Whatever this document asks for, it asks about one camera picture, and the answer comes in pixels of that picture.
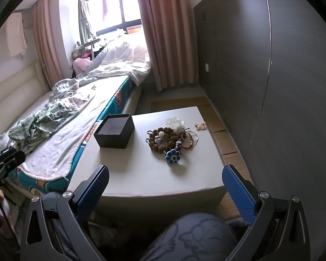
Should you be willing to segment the blue flower hair scrunchie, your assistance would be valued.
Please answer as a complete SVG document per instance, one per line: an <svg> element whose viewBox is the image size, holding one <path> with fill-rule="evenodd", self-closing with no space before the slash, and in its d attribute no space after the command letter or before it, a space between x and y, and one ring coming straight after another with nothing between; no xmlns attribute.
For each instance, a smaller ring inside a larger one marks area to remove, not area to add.
<svg viewBox="0 0 326 261"><path fill-rule="evenodd" d="M169 164L177 164L181 159L181 152L176 149L171 149L166 152L165 159Z"/></svg>

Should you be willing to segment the gold butterfly brooch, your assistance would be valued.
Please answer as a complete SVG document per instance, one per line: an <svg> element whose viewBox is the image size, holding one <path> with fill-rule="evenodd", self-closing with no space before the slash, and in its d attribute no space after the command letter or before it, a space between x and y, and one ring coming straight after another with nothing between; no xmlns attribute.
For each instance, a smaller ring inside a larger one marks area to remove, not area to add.
<svg viewBox="0 0 326 261"><path fill-rule="evenodd" d="M197 131L207 129L206 122L203 122L203 123L195 123L195 124L194 124L194 127L195 127L195 129L196 129Z"/></svg>

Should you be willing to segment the white fabric flower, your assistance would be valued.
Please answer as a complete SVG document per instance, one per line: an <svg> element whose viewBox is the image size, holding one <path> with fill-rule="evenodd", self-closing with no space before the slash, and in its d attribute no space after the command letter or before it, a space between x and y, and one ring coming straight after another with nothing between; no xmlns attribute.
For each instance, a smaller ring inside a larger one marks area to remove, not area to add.
<svg viewBox="0 0 326 261"><path fill-rule="evenodd" d="M168 118L165 126L172 129L176 134L181 134L186 129L185 122L176 116Z"/></svg>

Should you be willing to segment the black jewelry box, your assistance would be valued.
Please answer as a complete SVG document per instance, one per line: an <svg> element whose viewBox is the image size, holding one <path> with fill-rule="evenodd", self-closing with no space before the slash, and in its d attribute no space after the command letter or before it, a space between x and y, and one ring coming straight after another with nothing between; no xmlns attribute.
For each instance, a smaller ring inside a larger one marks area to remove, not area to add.
<svg viewBox="0 0 326 261"><path fill-rule="evenodd" d="M101 148L125 149L134 129L132 114L107 115L94 137Z"/></svg>

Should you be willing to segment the cardboard sheet on floor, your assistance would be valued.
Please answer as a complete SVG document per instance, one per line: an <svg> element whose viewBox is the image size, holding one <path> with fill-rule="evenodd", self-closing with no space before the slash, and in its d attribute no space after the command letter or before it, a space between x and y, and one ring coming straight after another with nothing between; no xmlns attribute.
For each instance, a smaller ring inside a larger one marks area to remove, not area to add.
<svg viewBox="0 0 326 261"><path fill-rule="evenodd" d="M158 135L172 116L185 122L187 134L182 145L189 146L180 150L177 164L169 164L165 159L165 147L172 139L161 139ZM151 112L142 117L140 140L147 143L143 208L150 214L168 218L198 211L216 214L225 221L239 218L241 214L222 181L222 171L231 164L244 179L250 174L213 107L192 99L189 106L180 110ZM203 122L207 129L197 131L194 124ZM190 146L194 139L198 139L197 144Z"/></svg>

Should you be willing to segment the bed with white blanket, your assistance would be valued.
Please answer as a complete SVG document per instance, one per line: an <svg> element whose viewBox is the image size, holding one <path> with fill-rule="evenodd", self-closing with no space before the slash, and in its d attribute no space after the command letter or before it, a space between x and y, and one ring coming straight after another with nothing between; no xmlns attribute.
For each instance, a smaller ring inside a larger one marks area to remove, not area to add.
<svg viewBox="0 0 326 261"><path fill-rule="evenodd" d="M31 152L25 153L25 162L8 175L8 180L17 187L33 194L65 191L98 124L107 115L123 112L132 92L137 90L137 86L127 75L84 78L80 81L89 86L96 86L95 97L78 116L51 138L43 141ZM42 109L51 93L41 97L17 121ZM8 137L12 126L0 134L0 155L14 147Z"/></svg>

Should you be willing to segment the person's patterned trouser leg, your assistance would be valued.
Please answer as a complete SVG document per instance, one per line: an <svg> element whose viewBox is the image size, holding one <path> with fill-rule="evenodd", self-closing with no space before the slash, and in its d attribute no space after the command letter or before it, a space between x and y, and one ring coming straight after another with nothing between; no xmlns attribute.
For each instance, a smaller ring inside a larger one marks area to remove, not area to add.
<svg viewBox="0 0 326 261"><path fill-rule="evenodd" d="M209 213L185 215L163 232L142 260L226 260L237 245L232 228Z"/></svg>

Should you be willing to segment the beige padded headboard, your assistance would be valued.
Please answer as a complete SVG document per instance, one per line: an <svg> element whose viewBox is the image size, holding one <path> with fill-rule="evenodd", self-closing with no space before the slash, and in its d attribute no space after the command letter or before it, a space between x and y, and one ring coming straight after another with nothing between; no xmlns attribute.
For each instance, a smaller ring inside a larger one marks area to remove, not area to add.
<svg viewBox="0 0 326 261"><path fill-rule="evenodd" d="M0 134L4 133L48 90L38 61L2 81L0 83Z"/></svg>

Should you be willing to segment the white square table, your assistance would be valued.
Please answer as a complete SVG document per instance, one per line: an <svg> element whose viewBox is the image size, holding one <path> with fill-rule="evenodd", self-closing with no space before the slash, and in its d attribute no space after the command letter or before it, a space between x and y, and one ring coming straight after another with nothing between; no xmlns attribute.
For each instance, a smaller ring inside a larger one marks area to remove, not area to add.
<svg viewBox="0 0 326 261"><path fill-rule="evenodd" d="M198 137L197 144L183 150L177 164L153 152L147 131L163 127L178 117ZM215 213L225 195L221 179L223 163L207 130L197 131L203 118L197 107L133 116L135 130L125 149L105 149L91 137L76 166L68 189L74 191L98 165L109 168L109 183L96 213L117 219L180 217L193 212Z"/></svg>

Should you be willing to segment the green patterned clothes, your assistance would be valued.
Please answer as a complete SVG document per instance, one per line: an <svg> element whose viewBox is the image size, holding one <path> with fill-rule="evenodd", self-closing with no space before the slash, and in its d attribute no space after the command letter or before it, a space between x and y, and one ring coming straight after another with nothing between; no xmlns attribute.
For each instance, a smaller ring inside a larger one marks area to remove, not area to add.
<svg viewBox="0 0 326 261"><path fill-rule="evenodd" d="M96 86L75 78L57 82L42 109L17 121L8 131L14 147L29 153L78 116L93 100Z"/></svg>

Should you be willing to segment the hanging white cloth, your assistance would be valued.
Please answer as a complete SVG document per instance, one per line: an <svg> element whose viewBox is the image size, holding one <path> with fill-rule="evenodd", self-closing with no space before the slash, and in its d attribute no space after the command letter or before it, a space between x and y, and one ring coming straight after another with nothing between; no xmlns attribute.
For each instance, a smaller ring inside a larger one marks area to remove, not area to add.
<svg viewBox="0 0 326 261"><path fill-rule="evenodd" d="M14 12L8 17L5 33L9 57L25 55L27 44L23 31L23 17L21 12Z"/></svg>

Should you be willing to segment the pink plush toy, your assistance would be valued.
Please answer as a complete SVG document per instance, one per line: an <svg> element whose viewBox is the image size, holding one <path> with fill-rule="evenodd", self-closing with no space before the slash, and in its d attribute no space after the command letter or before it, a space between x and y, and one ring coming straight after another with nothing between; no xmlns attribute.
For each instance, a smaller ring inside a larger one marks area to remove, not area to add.
<svg viewBox="0 0 326 261"><path fill-rule="evenodd" d="M90 58L76 58L73 62L73 70L75 72L75 78L79 78L92 64Z"/></svg>

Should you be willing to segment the dark grey wardrobe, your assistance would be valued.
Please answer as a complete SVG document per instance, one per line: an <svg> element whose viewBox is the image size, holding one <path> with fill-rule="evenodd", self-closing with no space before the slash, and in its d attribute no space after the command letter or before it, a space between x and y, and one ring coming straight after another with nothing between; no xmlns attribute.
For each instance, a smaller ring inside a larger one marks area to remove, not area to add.
<svg viewBox="0 0 326 261"><path fill-rule="evenodd" d="M300 197L326 260L326 0L192 3L202 88L254 185Z"/></svg>

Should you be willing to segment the white duvet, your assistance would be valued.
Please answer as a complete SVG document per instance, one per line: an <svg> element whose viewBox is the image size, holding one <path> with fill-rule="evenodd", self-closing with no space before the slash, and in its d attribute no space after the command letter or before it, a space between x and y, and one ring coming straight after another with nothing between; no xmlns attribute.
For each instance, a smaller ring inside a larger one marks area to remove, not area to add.
<svg viewBox="0 0 326 261"><path fill-rule="evenodd" d="M111 41L85 70L90 78L127 75L140 86L151 71L151 62L142 31L125 34Z"/></svg>

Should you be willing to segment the pink curtain right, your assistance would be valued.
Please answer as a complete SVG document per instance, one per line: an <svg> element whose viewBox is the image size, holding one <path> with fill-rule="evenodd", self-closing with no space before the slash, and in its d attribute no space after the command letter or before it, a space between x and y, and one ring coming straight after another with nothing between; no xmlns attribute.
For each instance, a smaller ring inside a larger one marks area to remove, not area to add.
<svg viewBox="0 0 326 261"><path fill-rule="evenodd" d="M197 39L190 0L138 2L157 90L197 82Z"/></svg>

